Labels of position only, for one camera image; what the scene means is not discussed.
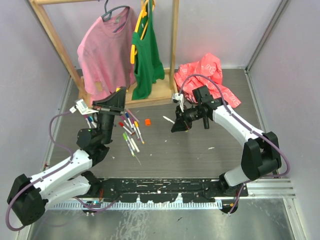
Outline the black highlighter body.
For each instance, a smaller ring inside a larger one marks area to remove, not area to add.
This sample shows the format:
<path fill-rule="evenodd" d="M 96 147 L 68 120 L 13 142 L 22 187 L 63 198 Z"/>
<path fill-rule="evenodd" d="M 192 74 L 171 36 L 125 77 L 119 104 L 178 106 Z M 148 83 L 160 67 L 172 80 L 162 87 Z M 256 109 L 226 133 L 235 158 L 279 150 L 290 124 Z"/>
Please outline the black highlighter body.
<path fill-rule="evenodd" d="M 203 126 L 206 130 L 210 128 L 209 119 L 207 117 L 203 118 Z"/>

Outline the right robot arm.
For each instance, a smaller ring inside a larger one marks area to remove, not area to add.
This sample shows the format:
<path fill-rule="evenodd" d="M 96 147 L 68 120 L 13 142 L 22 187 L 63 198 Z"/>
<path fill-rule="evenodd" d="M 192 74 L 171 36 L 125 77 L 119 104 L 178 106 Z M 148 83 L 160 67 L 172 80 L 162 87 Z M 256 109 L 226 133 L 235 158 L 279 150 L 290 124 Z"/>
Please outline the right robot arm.
<path fill-rule="evenodd" d="M 240 165 L 219 176 L 218 188 L 225 197 L 231 197 L 237 187 L 255 181 L 282 166 L 278 137 L 273 132 L 263 132 L 250 125 L 222 98 L 214 98 L 207 86 L 193 90 L 196 105 L 184 105 L 184 96 L 174 93 L 171 97 L 177 103 L 176 119 L 171 132 L 184 132 L 192 128 L 194 121 L 203 120 L 205 129 L 213 121 L 227 130 L 242 146 Z"/>

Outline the yellow capped white pen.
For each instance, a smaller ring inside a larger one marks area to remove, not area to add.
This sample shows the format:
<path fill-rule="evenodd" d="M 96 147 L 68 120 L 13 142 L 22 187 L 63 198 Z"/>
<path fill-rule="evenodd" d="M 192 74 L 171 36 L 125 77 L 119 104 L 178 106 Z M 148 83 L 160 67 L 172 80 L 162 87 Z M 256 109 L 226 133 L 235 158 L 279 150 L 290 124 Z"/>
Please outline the yellow capped white pen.
<path fill-rule="evenodd" d="M 166 116 L 162 116 L 165 120 L 167 120 L 167 121 L 169 121 L 170 123 L 172 123 L 172 124 L 174 124 L 175 123 L 175 121 L 173 121 L 172 119 L 170 119 L 170 118 L 168 118 L 168 117 L 166 117 Z"/>

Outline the orange highlighter cap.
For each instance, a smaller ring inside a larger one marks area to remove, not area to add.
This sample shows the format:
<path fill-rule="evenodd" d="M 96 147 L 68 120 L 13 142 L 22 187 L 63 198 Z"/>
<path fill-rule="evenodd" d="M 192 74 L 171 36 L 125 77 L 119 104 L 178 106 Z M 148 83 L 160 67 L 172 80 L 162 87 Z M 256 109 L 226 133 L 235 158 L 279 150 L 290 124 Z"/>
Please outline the orange highlighter cap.
<path fill-rule="evenodd" d="M 150 125 L 151 125 L 150 119 L 145 119 L 145 125 L 146 125 L 146 126 L 150 126 Z"/>

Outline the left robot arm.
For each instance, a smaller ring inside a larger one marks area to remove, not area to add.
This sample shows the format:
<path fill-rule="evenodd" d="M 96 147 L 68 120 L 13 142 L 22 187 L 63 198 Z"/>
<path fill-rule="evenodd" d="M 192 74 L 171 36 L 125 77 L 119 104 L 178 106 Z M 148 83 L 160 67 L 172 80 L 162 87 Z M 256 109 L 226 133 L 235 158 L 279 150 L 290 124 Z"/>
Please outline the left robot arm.
<path fill-rule="evenodd" d="M 95 198 L 100 193 L 100 181 L 90 171 L 102 162 L 108 154 L 109 144 L 115 116 L 124 113 L 126 87 L 119 87 L 108 97 L 93 101 L 88 107 L 83 99 L 75 104 L 62 116 L 79 112 L 81 115 L 95 115 L 95 128 L 80 129 L 76 144 L 78 150 L 60 163 L 31 177 L 22 174 L 15 178 L 11 187 L 5 215 L 5 223 L 12 231 L 20 231 L 39 220 L 51 206 L 69 198 L 86 195 Z M 22 224 L 15 228 L 10 224 L 10 212 L 14 212 Z"/>

